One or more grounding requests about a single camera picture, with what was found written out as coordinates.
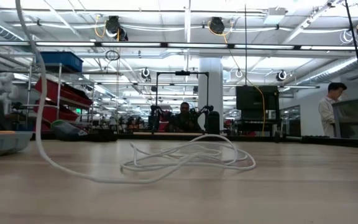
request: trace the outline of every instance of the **computer screen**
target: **computer screen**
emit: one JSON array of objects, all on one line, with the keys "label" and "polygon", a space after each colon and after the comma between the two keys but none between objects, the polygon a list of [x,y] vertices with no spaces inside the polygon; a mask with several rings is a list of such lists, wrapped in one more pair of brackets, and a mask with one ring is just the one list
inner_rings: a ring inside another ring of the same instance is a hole
[{"label": "computer screen", "polygon": [[[277,86],[258,86],[264,94],[265,109],[275,110],[278,103]],[[262,95],[253,86],[236,87],[236,108],[237,110],[261,110],[263,108]]]}]

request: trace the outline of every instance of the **table surface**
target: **table surface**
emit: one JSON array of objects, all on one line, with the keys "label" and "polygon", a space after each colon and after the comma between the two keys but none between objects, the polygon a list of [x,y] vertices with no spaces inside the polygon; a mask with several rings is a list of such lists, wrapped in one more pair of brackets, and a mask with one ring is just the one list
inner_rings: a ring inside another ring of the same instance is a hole
[{"label": "table surface", "polygon": [[[100,177],[119,172],[130,141],[44,141],[57,163]],[[172,141],[134,141],[150,152]],[[184,167],[150,185],[98,184],[40,158],[34,142],[0,157],[0,223],[358,223],[358,149],[294,143],[235,142],[257,168],[238,173]]]}]

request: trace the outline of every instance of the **person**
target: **person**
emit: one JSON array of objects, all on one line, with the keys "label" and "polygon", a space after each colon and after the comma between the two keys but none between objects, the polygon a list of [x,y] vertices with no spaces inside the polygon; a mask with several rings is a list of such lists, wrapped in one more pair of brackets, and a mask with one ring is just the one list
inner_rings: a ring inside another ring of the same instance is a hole
[{"label": "person", "polygon": [[343,83],[330,83],[328,85],[328,94],[320,101],[318,111],[321,116],[325,136],[335,137],[333,126],[335,119],[332,104],[339,101],[339,97],[346,89],[347,86]]},{"label": "person", "polygon": [[198,133],[201,128],[198,124],[197,117],[192,116],[189,112],[190,106],[187,102],[180,105],[180,114],[173,116],[168,125],[165,127],[166,132],[188,132]]}]

